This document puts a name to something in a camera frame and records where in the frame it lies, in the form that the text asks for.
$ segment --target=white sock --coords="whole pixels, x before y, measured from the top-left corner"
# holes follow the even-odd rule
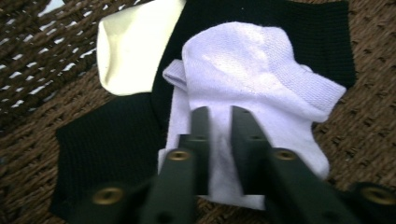
[[[263,209],[262,196],[242,195],[230,146],[232,105],[254,114],[273,147],[295,151],[317,176],[327,176],[329,163],[311,125],[326,120],[346,90],[297,64],[283,30],[224,23],[191,38],[182,59],[164,71],[176,86],[166,147],[177,147],[175,135],[189,129],[176,119],[190,123],[193,109],[209,107],[210,201]],[[159,161],[166,151],[160,152]]]

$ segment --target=laundry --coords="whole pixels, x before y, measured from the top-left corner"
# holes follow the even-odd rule
[[[329,163],[315,142],[311,124],[329,117],[346,88],[297,64],[282,29],[224,23],[190,39],[182,59],[163,73],[175,86],[175,106],[159,161],[177,148],[179,134],[190,133],[191,111],[207,106],[212,151],[206,198],[263,209],[262,196],[242,195],[233,163],[231,107],[236,105],[253,113],[273,147],[295,151],[314,174],[327,176]]]
[[[185,4],[185,0],[155,0],[100,21],[97,60],[99,78],[107,91],[116,95],[151,91]]]
[[[163,78],[163,70],[174,59],[181,60],[186,42],[206,29],[229,21],[279,27],[289,37],[297,63],[351,87],[355,74],[347,7],[347,2],[311,5],[283,0],[187,1],[156,73],[144,74],[154,77],[152,93],[117,98],[57,132],[61,147],[59,178],[50,211],[67,220],[86,192],[96,185],[128,180],[133,185],[155,175],[158,150],[165,148],[174,94],[174,86]],[[134,78],[130,81],[136,81],[140,74],[131,76]],[[136,92],[133,86],[128,91]]]

